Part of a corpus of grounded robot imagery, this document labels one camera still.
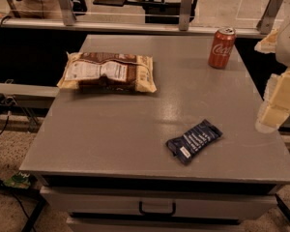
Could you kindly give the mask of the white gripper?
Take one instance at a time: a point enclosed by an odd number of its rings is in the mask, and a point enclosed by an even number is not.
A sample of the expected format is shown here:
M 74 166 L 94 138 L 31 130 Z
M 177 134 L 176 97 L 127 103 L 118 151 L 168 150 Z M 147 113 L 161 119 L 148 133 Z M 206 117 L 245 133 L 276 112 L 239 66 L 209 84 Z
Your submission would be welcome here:
M 272 74 L 267 82 L 255 128 L 262 133 L 276 131 L 290 116 L 290 15 L 273 29 L 254 50 L 274 53 L 276 60 L 288 67 L 282 74 Z

